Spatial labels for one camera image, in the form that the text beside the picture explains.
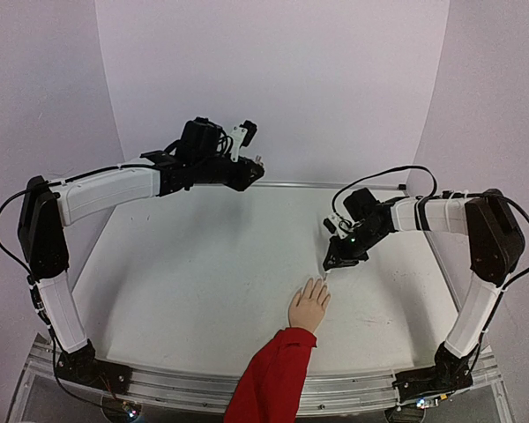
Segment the glitter nail polish bottle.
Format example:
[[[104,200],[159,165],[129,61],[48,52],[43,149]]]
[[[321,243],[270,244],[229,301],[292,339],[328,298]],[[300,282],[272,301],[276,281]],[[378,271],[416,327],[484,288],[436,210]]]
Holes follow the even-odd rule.
[[[265,164],[263,162],[263,158],[260,155],[257,155],[255,158],[255,163],[259,165],[260,167],[264,167]]]

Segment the red sleeve forearm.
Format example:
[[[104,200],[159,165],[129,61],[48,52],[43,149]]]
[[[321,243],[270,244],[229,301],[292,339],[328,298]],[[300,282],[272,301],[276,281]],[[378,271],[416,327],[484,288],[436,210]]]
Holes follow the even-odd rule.
[[[224,414],[225,422],[294,422],[317,338],[278,331],[251,359]]]

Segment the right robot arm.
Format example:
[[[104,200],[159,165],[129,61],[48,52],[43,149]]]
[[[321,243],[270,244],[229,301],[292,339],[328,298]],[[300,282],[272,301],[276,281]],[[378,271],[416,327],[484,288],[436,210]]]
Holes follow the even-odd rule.
[[[498,189],[482,193],[445,191],[433,197],[377,200],[358,189],[344,201],[348,216],[334,212],[323,224],[330,233],[325,271],[354,267],[389,234],[439,232],[467,237],[473,279],[456,322],[444,340],[446,351],[461,359],[478,344],[500,292],[517,268],[525,237]]]

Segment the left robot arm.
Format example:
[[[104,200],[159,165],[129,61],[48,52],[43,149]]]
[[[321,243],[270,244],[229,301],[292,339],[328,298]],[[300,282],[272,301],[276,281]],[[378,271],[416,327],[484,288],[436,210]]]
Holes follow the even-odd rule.
[[[87,352],[88,336],[68,284],[69,250],[64,230],[84,217],[140,199],[164,197],[195,185],[217,184],[243,192],[261,179],[259,160],[241,156],[257,125],[245,121],[230,131],[207,118],[185,123],[164,150],[144,152],[123,164],[68,179],[32,178],[26,188],[18,237],[38,289],[37,309],[64,351],[69,373],[84,385],[101,378],[101,364]]]

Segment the mannequin hand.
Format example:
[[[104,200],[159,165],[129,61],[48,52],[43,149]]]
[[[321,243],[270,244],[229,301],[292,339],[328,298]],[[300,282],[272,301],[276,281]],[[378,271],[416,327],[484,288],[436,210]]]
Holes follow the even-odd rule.
[[[322,278],[310,278],[291,300],[287,311],[289,327],[315,333],[324,320],[331,297]]]

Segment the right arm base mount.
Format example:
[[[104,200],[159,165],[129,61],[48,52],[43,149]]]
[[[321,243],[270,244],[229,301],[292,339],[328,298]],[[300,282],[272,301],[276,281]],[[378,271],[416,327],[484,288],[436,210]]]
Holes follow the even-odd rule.
[[[400,402],[470,388],[473,378],[469,360],[475,351],[476,348],[473,348],[466,356],[459,358],[441,343],[436,350],[433,366],[402,371],[395,375],[392,387],[398,390]]]

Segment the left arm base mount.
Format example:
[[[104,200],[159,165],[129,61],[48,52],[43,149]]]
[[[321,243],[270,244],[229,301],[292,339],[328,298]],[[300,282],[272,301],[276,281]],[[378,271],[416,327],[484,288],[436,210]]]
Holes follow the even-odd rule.
[[[57,376],[66,382],[116,395],[128,393],[132,374],[129,366],[97,359],[91,342],[76,352],[60,352],[55,370]]]

